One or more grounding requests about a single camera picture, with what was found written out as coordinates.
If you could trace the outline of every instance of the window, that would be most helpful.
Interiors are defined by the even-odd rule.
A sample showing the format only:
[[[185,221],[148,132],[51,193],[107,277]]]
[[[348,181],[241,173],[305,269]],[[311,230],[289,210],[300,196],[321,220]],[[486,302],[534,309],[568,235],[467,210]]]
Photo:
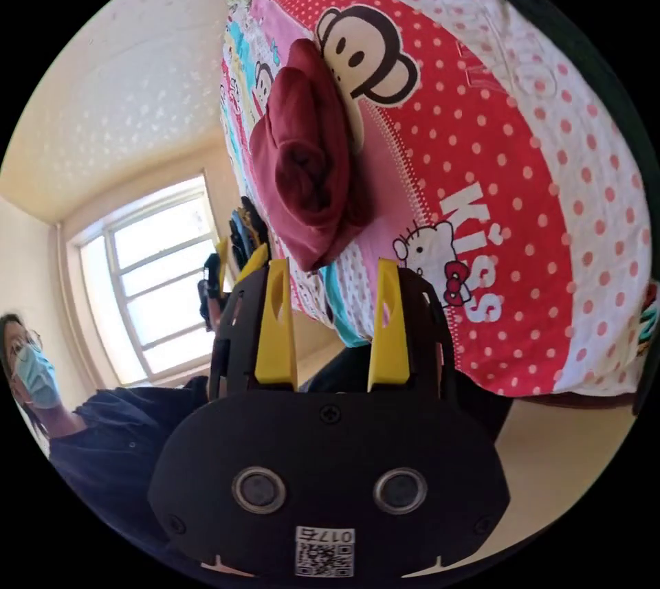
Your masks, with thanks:
[[[197,283],[214,251],[203,177],[136,202],[80,246],[89,307],[122,385],[205,366],[212,333]],[[231,291],[229,276],[225,291]]]

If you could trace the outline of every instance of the screw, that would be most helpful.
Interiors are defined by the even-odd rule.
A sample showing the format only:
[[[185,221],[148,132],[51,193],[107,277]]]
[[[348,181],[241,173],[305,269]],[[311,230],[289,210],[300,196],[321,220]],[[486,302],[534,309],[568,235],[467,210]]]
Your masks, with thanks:
[[[483,536],[484,534],[488,534],[492,528],[493,520],[489,515],[486,515],[476,521],[476,524],[474,525],[474,533]]]
[[[336,424],[342,418],[342,411],[336,405],[324,405],[319,415],[324,424]]]
[[[174,534],[183,535],[186,533],[186,524],[176,515],[170,514],[168,516],[168,525]]]

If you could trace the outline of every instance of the dark blue shirt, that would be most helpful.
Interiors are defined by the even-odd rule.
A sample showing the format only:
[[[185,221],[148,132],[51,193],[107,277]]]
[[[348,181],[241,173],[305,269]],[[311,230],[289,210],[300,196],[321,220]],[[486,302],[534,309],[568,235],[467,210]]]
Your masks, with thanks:
[[[101,390],[75,411],[87,429],[51,440],[50,460],[87,506],[128,541],[187,575],[218,582],[222,574],[170,545],[146,498],[166,440],[208,402],[206,384],[200,376],[178,389]]]

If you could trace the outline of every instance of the glasses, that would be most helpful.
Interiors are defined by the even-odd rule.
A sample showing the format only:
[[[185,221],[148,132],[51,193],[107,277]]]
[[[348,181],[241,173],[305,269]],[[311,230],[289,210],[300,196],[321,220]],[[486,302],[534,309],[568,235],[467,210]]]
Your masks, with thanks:
[[[12,340],[12,345],[11,348],[9,349],[10,360],[12,361],[15,360],[16,356],[21,352],[21,349],[26,344],[33,346],[38,351],[41,351],[43,348],[41,346],[41,337],[39,336],[39,333],[36,332],[35,330],[26,330],[24,334],[20,335],[19,337],[15,337]]]

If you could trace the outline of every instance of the woman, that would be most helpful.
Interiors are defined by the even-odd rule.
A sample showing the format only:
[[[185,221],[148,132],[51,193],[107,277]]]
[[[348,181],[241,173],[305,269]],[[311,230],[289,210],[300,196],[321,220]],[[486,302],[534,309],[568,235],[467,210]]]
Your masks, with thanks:
[[[167,566],[217,582],[211,570],[170,547],[146,499],[165,441],[208,402],[207,377],[196,377],[181,389],[99,390],[71,411],[62,403],[55,369],[39,336],[15,313],[0,317],[0,362],[17,403],[48,440],[51,463],[87,506]],[[221,564],[212,570],[238,573]]]

